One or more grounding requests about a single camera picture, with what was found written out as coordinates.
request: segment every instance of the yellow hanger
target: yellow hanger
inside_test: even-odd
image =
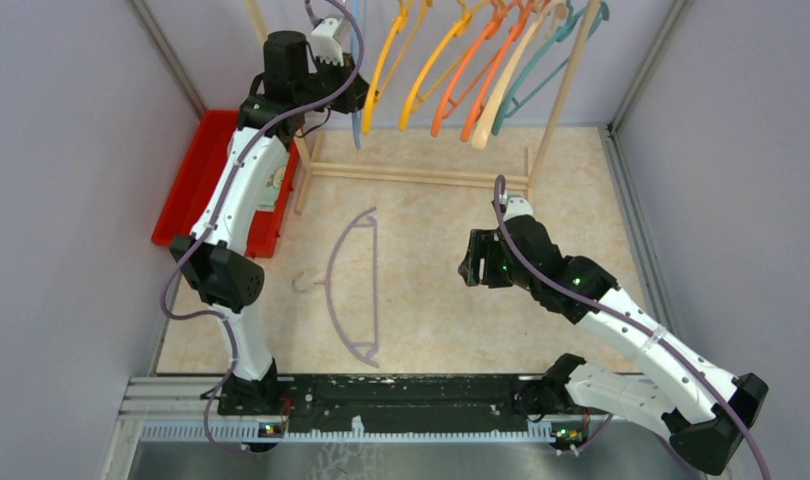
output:
[[[440,57],[441,53],[446,49],[449,43],[452,41],[453,38],[460,37],[467,32],[467,29],[470,27],[470,23],[473,20],[473,15],[476,12],[490,4],[490,0],[483,0],[482,2],[478,3],[472,9],[467,8],[467,4],[464,0],[457,0],[458,5],[461,6],[461,18],[452,25],[452,28],[446,32],[446,35],[443,37],[443,40],[437,45],[437,48],[434,49],[434,52],[429,57],[428,61],[423,65],[423,69],[420,71],[420,75],[417,76],[417,80],[414,82],[414,85],[411,86],[411,92],[408,93],[408,98],[405,100],[405,105],[402,107],[402,113],[399,115],[399,130],[405,131],[408,128],[408,121],[411,119],[411,115],[419,110],[425,103],[426,100],[431,97],[434,92],[440,87],[446,77],[452,73],[453,70],[464,60],[464,57],[467,55],[467,52],[463,52],[451,65],[446,69],[445,72],[437,79],[437,81],[432,84],[429,88],[428,92],[425,94],[420,93],[420,86],[422,86],[423,81],[425,81],[426,76],[428,75],[429,71],[431,70],[434,63]]]
[[[414,29],[411,30],[411,33],[408,35],[408,38],[405,40],[405,44],[402,45],[402,49],[399,51],[399,55],[396,56],[396,60],[393,62],[393,65],[390,67],[390,70],[387,72],[384,80],[381,82],[381,87],[379,87],[379,79],[381,78],[381,71],[384,68],[385,60],[387,59],[388,54],[390,53],[390,48],[393,45],[393,38],[402,33],[402,30],[405,29],[405,24],[408,23],[408,15],[411,10],[411,6],[414,4],[415,0],[398,0],[399,2],[399,15],[393,19],[393,24],[390,27],[390,32],[387,34],[387,39],[384,41],[384,46],[381,48],[381,54],[379,55],[378,62],[376,62],[376,69],[373,72],[373,80],[370,83],[369,94],[367,95],[367,100],[364,102],[364,110],[363,116],[361,118],[361,133],[367,135],[370,133],[370,126],[373,123],[373,111],[375,110],[376,103],[381,99],[381,96],[384,94],[384,91],[387,89],[387,86],[390,84],[390,79],[393,78],[393,74],[396,73],[396,70],[399,68],[399,63],[402,61],[402,58],[405,56],[405,51],[408,50],[408,47],[411,45],[411,42],[414,40],[414,37],[417,34],[417,31],[420,29],[420,25],[422,25],[423,20],[426,18],[426,14],[428,13],[428,9],[432,7],[434,0],[422,0],[421,7],[420,7],[420,16],[417,19],[417,24],[414,25]]]
[[[542,7],[540,13],[535,17],[534,23],[526,30],[523,39],[517,45],[514,53],[511,54],[511,58],[508,59],[508,63],[499,76],[499,80],[496,81],[496,86],[493,88],[487,103],[484,105],[484,108],[482,108],[481,116],[479,117],[478,124],[476,125],[470,142],[473,147],[481,150],[487,146],[487,140],[490,137],[493,121],[496,118],[496,113],[499,111],[499,104],[502,103],[502,98],[505,96],[505,92],[508,89],[508,84],[511,83],[511,76],[514,74],[517,64],[520,63],[523,52],[534,43],[533,40],[535,36],[553,11],[555,13],[552,16],[552,25],[549,27],[549,31],[546,34],[547,39],[555,33],[555,30],[558,28],[558,21],[567,18],[567,14],[569,13],[563,1],[552,0],[548,5]]]

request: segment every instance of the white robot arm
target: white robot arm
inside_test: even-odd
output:
[[[500,203],[508,234],[541,274],[640,325],[627,324],[545,285],[521,264],[499,231],[471,231],[467,255],[459,266],[468,286],[522,287],[547,310],[608,342],[644,373],[642,377],[618,375],[565,354],[544,376],[541,399],[548,399],[549,406],[558,410],[590,407],[619,415],[668,439],[694,467],[719,475],[743,436],[715,397],[664,348],[664,342],[687,359],[750,427],[767,394],[767,385],[754,374],[735,376],[694,352],[638,307],[616,279],[593,260],[563,256],[546,228],[534,219],[525,199],[503,196]]]
[[[240,106],[237,129],[214,194],[190,234],[175,237],[170,246],[177,261],[189,257],[181,267],[188,284],[231,325],[234,338],[228,331],[223,331],[223,338],[237,358],[233,359],[233,374],[224,392],[257,396],[262,410],[277,403],[276,389],[272,388],[276,368],[257,307],[264,271],[244,257],[246,240],[266,180],[287,162],[288,146],[305,117],[296,114],[266,126],[303,105],[318,104],[318,111],[340,113],[362,108],[369,85],[360,74],[347,82],[356,65],[339,47],[348,32],[342,17],[329,16],[315,25],[309,38],[295,31],[269,35],[263,48],[265,70],[255,77],[248,98]],[[309,50],[314,54],[313,73],[308,68]],[[263,93],[259,93],[261,84]],[[207,236],[206,241],[197,244],[203,236]],[[222,402],[220,410],[226,410]]]

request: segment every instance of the clothes hanger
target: clothes hanger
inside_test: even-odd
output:
[[[503,42],[502,47],[497,53],[497,58],[491,64],[491,68],[487,74],[487,78],[482,83],[482,87],[479,90],[479,93],[476,95],[476,99],[473,102],[473,106],[470,107],[470,111],[467,113],[467,118],[466,120],[464,120],[464,127],[461,129],[462,142],[466,142],[470,139],[470,135],[473,132],[473,128],[476,122],[481,118],[482,112],[484,111],[485,108],[485,104],[483,103],[484,98],[487,95],[491,83],[493,82],[493,78],[496,76],[496,72],[499,71],[499,67],[502,65],[502,60],[505,58],[505,55],[508,54],[508,50],[511,48],[511,45],[520,38],[520,35],[523,33],[523,29],[526,28],[526,24],[528,23],[529,17],[532,15],[532,13],[536,12],[542,13],[544,10],[544,4],[549,3],[550,3],[549,0],[530,0],[529,3],[527,3],[524,7],[521,8],[520,15],[517,19],[517,24],[511,27],[511,29],[509,30],[508,37],[506,37],[505,42]],[[546,18],[544,15],[541,15],[540,13],[536,16],[536,20],[539,18],[540,21],[537,22],[536,24],[533,24],[528,31],[534,33],[538,29],[540,29],[540,25]]]
[[[535,37],[550,15],[552,15],[552,24],[546,33],[545,38],[547,39],[555,33],[555,30],[558,28],[558,21],[565,20],[568,17],[569,9],[563,1],[559,0],[553,0],[546,6],[541,6],[541,10],[537,13],[534,22],[529,26],[529,29],[526,30],[522,40],[517,44],[514,53],[511,54],[511,58],[508,59],[505,69],[502,71],[502,74],[499,75],[499,79],[496,81],[496,86],[493,87],[493,91],[490,97],[488,97],[487,103],[481,108],[481,114],[478,117],[478,123],[473,131],[472,140],[470,142],[473,147],[482,150],[487,146],[487,141],[490,137],[490,129],[493,127],[496,112],[499,110],[499,105],[502,102],[502,98],[505,96],[508,84],[511,82],[511,76],[514,74],[517,64],[520,63],[523,53],[532,46]]]
[[[399,130],[405,131],[408,128],[408,122],[411,119],[411,115],[414,114],[417,110],[419,110],[423,105],[425,105],[426,100],[431,97],[434,92],[440,87],[440,85],[446,80],[446,77],[449,76],[455,70],[456,67],[461,63],[464,57],[467,55],[467,52],[462,53],[458,56],[458,58],[452,62],[449,67],[446,69],[445,72],[438,78],[434,84],[429,88],[428,92],[425,94],[420,93],[420,87],[425,81],[426,76],[431,70],[434,63],[449,45],[453,38],[460,37],[464,35],[470,27],[470,23],[473,20],[473,15],[476,14],[479,10],[486,7],[490,4],[490,0],[482,0],[472,9],[467,8],[467,3],[464,0],[456,0],[458,5],[461,7],[461,18],[459,18],[452,28],[446,32],[446,35],[443,37],[443,40],[437,45],[437,48],[434,49],[431,56],[429,57],[428,61],[423,65],[422,70],[420,70],[420,74],[417,76],[417,80],[414,82],[414,85],[411,86],[411,91],[408,93],[408,97],[405,99],[405,104],[402,107],[402,112],[399,114]]]
[[[470,91],[475,88],[475,86],[479,83],[479,81],[484,77],[484,75],[490,70],[491,66],[493,65],[494,61],[498,58],[499,52],[493,55],[490,61],[482,68],[482,70],[476,75],[470,85],[464,90],[458,99],[453,100],[452,91],[455,89],[455,85],[460,80],[461,75],[463,74],[464,70],[467,68],[467,65],[473,59],[473,56],[476,54],[478,49],[482,46],[485,40],[490,40],[493,38],[494,35],[499,31],[502,27],[502,23],[505,21],[505,18],[510,13],[511,9],[519,8],[522,6],[521,0],[515,0],[514,2],[506,4],[501,0],[491,0],[491,5],[493,5],[493,13],[491,14],[490,21],[484,26],[482,29],[482,33],[470,46],[467,50],[467,54],[464,56],[464,59],[461,60],[461,63],[458,65],[458,68],[455,70],[455,74],[452,75],[452,79],[447,85],[446,90],[443,92],[441,96],[440,102],[438,103],[437,110],[434,113],[434,120],[432,121],[431,126],[431,134],[432,136],[436,137],[440,133],[440,126],[443,123],[443,120],[449,118],[455,110],[461,105],[461,102],[467,95],[470,94]]]
[[[355,217],[349,225],[340,234],[340,238],[334,244],[331,255],[328,257],[328,265],[326,266],[325,280],[322,285],[325,286],[326,306],[328,307],[328,314],[331,317],[331,323],[337,332],[337,336],[343,345],[349,350],[358,361],[365,363],[371,367],[379,368],[378,362],[372,358],[378,353],[379,348],[379,335],[378,335],[378,222],[372,215],[376,211],[376,207],[370,207],[360,215]],[[340,320],[337,318],[337,313],[334,310],[334,300],[331,295],[331,276],[334,270],[334,260],[340,253],[340,247],[343,246],[343,241],[346,236],[355,228],[370,227],[373,229],[373,340],[371,342],[353,342],[349,340],[343,327],[340,325]],[[358,351],[359,348],[367,348],[365,354]]]
[[[434,0],[422,0],[420,6],[420,13],[417,19],[417,24],[414,25],[414,28],[411,30],[411,33],[408,34],[408,38],[405,40],[405,44],[402,45],[402,49],[399,51],[399,55],[396,56],[396,60],[394,60],[393,65],[390,67],[390,70],[387,72],[384,80],[381,81],[381,87],[379,87],[379,80],[381,78],[381,71],[384,68],[385,60],[387,59],[388,54],[390,53],[390,48],[393,45],[393,39],[396,35],[402,33],[402,30],[405,29],[405,24],[408,23],[408,16],[410,14],[411,6],[413,6],[415,0],[397,0],[399,2],[399,14],[393,19],[393,24],[390,27],[390,32],[387,34],[387,39],[384,41],[384,45],[381,49],[381,54],[379,55],[379,60],[376,63],[376,69],[373,72],[373,80],[370,83],[370,94],[367,95],[367,101],[364,102],[364,110],[361,118],[361,133],[367,135],[370,133],[370,127],[373,123],[373,112],[375,110],[376,103],[379,101],[381,96],[384,94],[384,91],[387,89],[387,86],[390,84],[390,80],[393,78],[393,74],[396,73],[396,70],[399,68],[399,63],[402,61],[402,58],[405,56],[405,52],[408,50],[408,47],[411,45],[411,42],[414,40],[414,37],[417,34],[417,31],[420,29],[420,26],[423,23],[423,20],[426,18],[426,14],[428,13],[429,8],[432,7]]]
[[[522,100],[517,100],[516,98],[517,91],[520,89],[523,82],[526,80],[526,77],[528,77],[529,74],[532,72],[535,65],[537,65],[540,59],[543,58],[544,54],[546,54],[546,52],[556,42],[562,42],[565,39],[567,39],[568,36],[570,36],[570,33],[572,33],[573,29],[576,26],[576,23],[578,23],[579,19],[585,12],[586,7],[583,7],[579,9],[578,13],[574,14],[572,13],[573,9],[572,6],[570,5],[569,0],[567,4],[568,7],[570,8],[570,16],[567,18],[567,21],[564,23],[564,25],[559,27],[558,30],[552,36],[549,37],[546,43],[544,43],[543,46],[537,51],[537,53],[535,53],[535,55],[529,60],[529,63],[526,65],[526,67],[523,69],[520,75],[514,80],[514,83],[511,85],[511,88],[508,89],[508,93],[505,95],[505,98],[502,99],[502,103],[499,106],[499,111],[497,112],[496,118],[493,121],[493,127],[491,128],[491,133],[493,135],[498,135],[500,129],[502,128],[502,123],[505,121],[505,119],[512,117],[514,114],[520,111],[520,109],[523,108],[526,105],[526,103],[528,103],[529,100],[531,100],[535,95],[537,95],[537,93],[541,91],[541,89],[543,89],[543,87],[545,87],[550,80],[555,78],[555,76],[558,75],[558,73],[562,69],[564,69],[564,67],[567,66],[567,63],[570,61],[570,57],[565,58],[564,61],[561,62],[561,64],[558,65],[555,68],[555,70],[553,70],[549,75],[547,75],[546,78],[542,82],[540,82],[540,84],[538,84],[528,95],[526,95]],[[600,3],[599,10],[597,10],[596,12],[596,17],[594,18],[590,32],[588,33],[588,38],[592,37],[593,34],[596,33],[596,29],[602,22],[608,21],[609,16],[610,14],[608,10],[608,5],[606,5],[605,2]]]

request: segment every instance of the wooden rod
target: wooden rod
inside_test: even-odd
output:
[[[532,165],[532,149],[531,149],[531,147],[526,147],[525,155],[526,155],[526,173],[529,175],[529,181],[528,181],[528,183],[526,185],[526,200],[528,200],[529,203],[534,203],[534,201],[535,201],[534,200],[534,198],[535,198],[535,192],[534,192],[535,180],[534,180],[534,177],[532,177],[532,166],[533,165]]]
[[[599,4],[600,0],[588,0],[588,5],[585,7],[585,15],[582,17],[582,26],[579,28],[576,42],[573,44],[573,50],[570,52],[570,61],[567,64],[567,71],[564,72],[564,77],[561,79],[561,86],[558,88],[558,95],[556,95],[555,103],[552,105],[552,113],[549,116],[549,122],[546,124],[546,130],[543,132],[543,138],[538,147],[537,155],[535,155],[532,172],[529,175],[530,185],[537,181],[538,175],[540,174],[543,159],[546,157],[546,151],[549,149],[552,135],[555,133],[555,128],[558,126],[558,119],[561,116],[561,111],[564,110],[567,95],[570,93],[573,77],[576,76],[576,70],[579,69],[579,63],[582,59],[582,53],[585,51],[590,27],[593,25],[593,20],[596,18],[596,14],[599,11]]]
[[[313,162],[311,170],[314,173],[320,172],[344,172],[344,173],[374,173],[381,175],[404,175],[408,177],[428,177],[428,178],[444,178],[451,180],[476,180],[484,182],[493,182],[496,174],[492,173],[472,173],[472,172],[455,172],[450,170],[430,170],[420,168],[399,168],[388,167],[382,165],[353,165],[344,163],[328,163],[328,162]],[[520,175],[506,175],[505,179],[508,183],[528,184],[529,179]]]
[[[314,176],[311,166],[316,163],[317,157],[319,157],[320,151],[323,149],[324,138],[325,135],[323,135],[322,132],[317,134],[317,139],[314,141],[314,150],[310,154],[308,154],[308,145],[305,143],[304,138],[294,139],[296,142],[296,150],[299,151],[299,158],[302,159],[302,170],[305,172],[302,176],[302,183],[299,184],[296,205],[293,207],[293,211],[296,212],[297,215],[302,215],[302,212],[305,210],[305,201],[308,199],[308,191],[311,189],[311,177]]]
[[[255,36],[258,37],[258,43],[261,46],[267,41],[267,26],[264,24],[264,17],[261,16],[261,9],[258,8],[257,0],[243,0],[246,4],[246,13],[249,14],[249,19],[252,20],[252,28],[255,29]]]
[[[293,143],[296,144],[296,151],[299,152],[299,160],[302,162],[302,168],[310,170],[311,168],[311,154],[308,153],[308,144],[305,143],[304,138],[293,137]]]
[[[531,183],[531,176],[532,176],[532,147],[526,147],[523,150],[523,168],[526,170],[526,176],[529,177],[529,183]]]
[[[317,171],[314,173],[314,175],[320,177],[355,178],[362,180],[380,180],[388,182],[427,183],[430,185],[448,185],[455,187],[493,188],[493,182],[480,182],[475,180],[455,180],[455,179],[431,178],[431,177],[412,177],[408,175],[385,175],[382,173]],[[506,188],[508,188],[509,190],[525,191],[527,186],[525,184],[509,183],[507,184]]]

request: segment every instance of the purple cable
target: purple cable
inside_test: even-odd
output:
[[[505,177],[503,175],[499,175],[498,177],[496,177],[496,181],[493,184],[493,209],[494,212],[496,213],[496,220],[497,222],[499,222],[499,230],[502,232],[502,237],[505,238],[505,242],[508,244],[508,248],[510,248],[511,252],[514,253],[514,256],[517,257],[517,260],[519,260],[520,263],[523,264],[524,267],[526,267],[526,270],[528,270],[532,275],[535,276],[535,278],[545,283],[546,285],[549,286],[549,288],[555,290],[556,292],[568,298],[571,298],[579,303],[583,303],[593,309],[606,312],[612,317],[616,318],[617,320],[620,320],[623,323],[626,323],[627,325],[636,328],[637,330],[640,330],[649,337],[652,337],[654,335],[654,332],[652,330],[642,325],[638,321],[630,317],[627,317],[626,315],[623,315],[622,313],[618,312],[617,310],[614,310],[611,307],[602,305],[599,302],[586,298],[582,295],[577,294],[576,292],[573,292],[571,290],[562,287],[561,285],[557,284],[552,279],[541,273],[537,268],[535,268],[535,266],[532,265],[531,262],[529,262],[526,259],[523,253],[520,252],[520,249],[517,248],[517,245],[511,238],[511,234],[508,232],[508,227],[505,226],[505,220],[503,219],[502,212],[499,209],[500,197],[504,193],[505,193]],[[706,378],[699,372],[699,370],[697,370],[693,365],[691,365],[688,359],[686,359],[684,355],[682,355],[678,350],[676,350],[676,348],[673,347],[673,345],[671,345],[670,342],[662,338],[661,340],[659,340],[658,343],[665,350],[667,350],[667,352],[671,356],[673,356],[673,358],[675,358],[676,361],[682,364],[682,366],[694,377],[694,379],[697,380],[700,383],[700,385],[702,385],[703,388],[705,388],[708,391],[708,393],[711,394],[712,397],[714,397],[714,399],[720,405],[720,408],[722,408],[723,411],[726,412],[726,415],[728,415],[729,418],[732,419],[732,422],[734,422],[735,426],[738,427],[738,430],[741,432],[741,435],[743,435],[744,440],[747,442],[747,445],[749,445],[749,448],[752,451],[753,456],[755,457],[756,463],[758,463],[758,468],[761,471],[761,478],[763,478],[764,480],[770,480],[771,478],[770,469],[767,466],[767,461],[764,459],[764,455],[761,454],[761,449],[758,448],[758,443],[756,443],[755,438],[753,438],[752,434],[749,431],[749,428],[744,424],[743,420],[741,420],[741,417],[739,417],[738,414],[735,413],[735,410],[732,409],[732,407],[723,398],[720,392],[718,392],[717,389],[714,388],[714,386],[708,380],[706,380]]]
[[[676,463],[678,463],[679,466],[682,467],[682,470],[684,470],[685,473],[690,475],[691,478],[693,478],[694,480],[702,480],[702,476],[699,474],[699,472],[697,472],[696,469],[694,469],[694,467],[690,466],[688,462],[685,461],[684,458],[680,457],[679,454],[676,453],[675,450],[673,450],[673,447],[671,447],[669,443],[665,442],[664,439],[659,437],[658,435],[654,433],[653,435],[655,436],[655,439],[658,440],[658,443],[660,443],[661,446],[664,447],[664,450],[666,450],[667,453],[671,457],[673,457],[673,460],[675,460]]]
[[[311,21],[311,25],[313,25],[314,28],[317,28],[317,25],[322,22],[320,17],[314,15],[314,8],[311,7],[311,0],[305,0],[305,13],[308,14],[308,20]]]
[[[234,337],[234,331],[231,328],[231,324],[228,322],[228,318],[222,313],[217,312],[216,310],[210,309],[200,310],[198,312],[188,313],[184,315],[177,315],[173,313],[169,309],[169,306],[167,305],[167,295],[169,293],[170,286],[175,281],[176,277],[181,273],[181,267],[185,263],[187,263],[187,261],[190,260],[190,257],[193,256],[196,250],[202,246],[202,244],[207,239],[208,235],[210,235],[212,229],[216,226],[217,218],[219,217],[220,210],[222,210],[222,206],[225,203],[225,199],[228,197],[228,192],[231,190],[231,184],[234,182],[234,177],[237,176],[237,172],[240,170],[240,165],[243,164],[243,161],[249,155],[249,152],[252,150],[255,144],[258,143],[258,141],[262,137],[264,137],[273,126],[277,125],[283,120],[286,120],[295,115],[310,112],[312,110],[315,110],[317,108],[323,107],[331,103],[337,97],[342,95],[343,92],[345,92],[346,89],[349,88],[349,86],[352,84],[352,82],[354,82],[355,79],[358,77],[358,71],[361,68],[361,63],[364,61],[364,37],[361,34],[361,31],[358,29],[358,22],[355,20],[355,17],[353,17],[352,14],[349,13],[349,10],[347,10],[345,6],[337,2],[337,0],[325,0],[325,1],[333,5],[338,10],[340,10],[340,13],[343,14],[346,20],[352,25],[352,29],[355,31],[355,36],[358,38],[358,57],[355,59],[355,68],[349,74],[349,77],[346,78],[346,81],[343,82],[343,85],[341,85],[337,90],[335,90],[334,93],[321,100],[317,100],[316,102],[312,102],[307,105],[294,108],[293,110],[288,110],[287,112],[284,112],[276,116],[275,118],[267,122],[267,124],[264,125],[264,127],[261,128],[260,131],[258,131],[258,133],[256,133],[252,137],[249,143],[247,143],[246,146],[243,147],[243,150],[240,151],[240,155],[237,157],[237,161],[235,162],[231,170],[228,172],[228,176],[225,179],[225,184],[223,185],[222,191],[220,192],[219,197],[217,198],[217,203],[214,205],[214,211],[211,214],[210,219],[208,219],[209,226],[205,229],[204,232],[202,232],[202,235],[193,243],[193,245],[190,246],[190,249],[187,250],[187,252],[185,252],[180,259],[178,259],[178,262],[175,264],[175,267],[173,267],[172,272],[170,273],[167,280],[164,282],[163,287],[161,288],[161,297],[159,303],[161,311],[164,313],[164,315],[167,316],[167,318],[171,320],[189,320],[191,318],[211,315],[219,318],[222,321],[222,324],[225,327],[226,332],[228,333],[229,343],[231,344],[231,365],[228,367],[228,370],[225,372],[225,375],[223,375],[223,377],[217,383],[216,387],[213,389],[213,391],[211,391],[211,394],[208,396],[208,402],[205,404],[206,406],[205,406],[204,423],[205,423],[205,436],[208,437],[208,442],[210,442],[213,446],[217,447],[219,450],[229,454],[237,454],[237,452],[222,448],[214,440],[213,436],[211,435],[211,429],[208,427],[208,417],[210,414],[210,407],[217,396],[217,392],[223,387],[223,385],[225,385],[225,382],[228,381],[228,379],[231,377],[232,372],[234,371],[234,368],[237,366],[237,358],[238,358],[237,340]],[[310,0],[305,0],[305,3],[306,4],[310,3]]]
[[[328,314],[331,317],[331,323],[334,325],[334,330],[337,332],[337,336],[340,337],[340,341],[349,350],[349,353],[357,358],[358,361],[366,363],[373,368],[379,368],[378,363],[370,360],[370,358],[372,358],[372,356],[378,352],[378,224],[376,223],[376,219],[370,215],[375,211],[376,207],[371,207],[366,211],[361,212],[357,217],[349,222],[349,225],[347,225],[343,230],[343,233],[340,234],[340,237],[334,244],[334,248],[331,250],[331,255],[328,257],[328,266],[326,267],[326,275],[323,285],[325,286],[326,291],[326,306],[328,307]],[[369,223],[359,224],[358,222],[364,217],[367,218]],[[359,227],[373,227],[373,341],[355,343],[346,338],[346,333],[343,331],[343,328],[340,326],[340,322],[337,320],[337,314],[334,311],[334,301],[331,298],[331,273],[334,270],[334,259],[337,257],[340,247],[343,246],[343,241],[346,240],[346,235],[352,231],[353,228]],[[358,347],[370,347],[370,350],[366,355],[361,355],[358,353]]]
[[[608,425],[610,425],[610,424],[611,424],[611,421],[612,421],[612,420],[614,420],[614,415],[612,415],[612,414],[610,414],[610,413],[609,413],[609,414],[608,414],[608,416],[607,416],[607,417],[605,417],[605,420],[603,420],[603,421],[602,421],[602,423],[601,423],[601,424],[600,424],[598,427],[596,427],[596,430],[594,430],[593,435],[591,435],[591,436],[590,436],[590,438],[588,438],[588,439],[585,441],[585,443],[583,443],[583,444],[582,444],[582,446],[580,446],[580,447],[576,448],[576,450],[574,451],[575,455],[576,455],[576,456],[579,456],[579,455],[580,455],[582,452],[584,452],[585,450],[587,450],[587,449],[588,449],[588,447],[590,447],[591,445],[593,445],[593,444],[594,444],[594,442],[596,442],[596,441],[597,441],[597,439],[599,439],[599,437],[600,437],[600,436],[602,436],[602,432],[604,432],[604,431],[605,431],[605,428],[606,428],[606,427],[608,427]],[[564,455],[564,452],[567,452],[567,451],[568,451],[568,450],[559,450],[559,449],[557,449],[557,448],[552,448],[551,446],[550,446],[550,447],[548,447],[548,449],[549,449],[549,451],[550,451],[551,453],[554,453],[556,457],[557,457],[557,456],[563,456],[563,455]]]

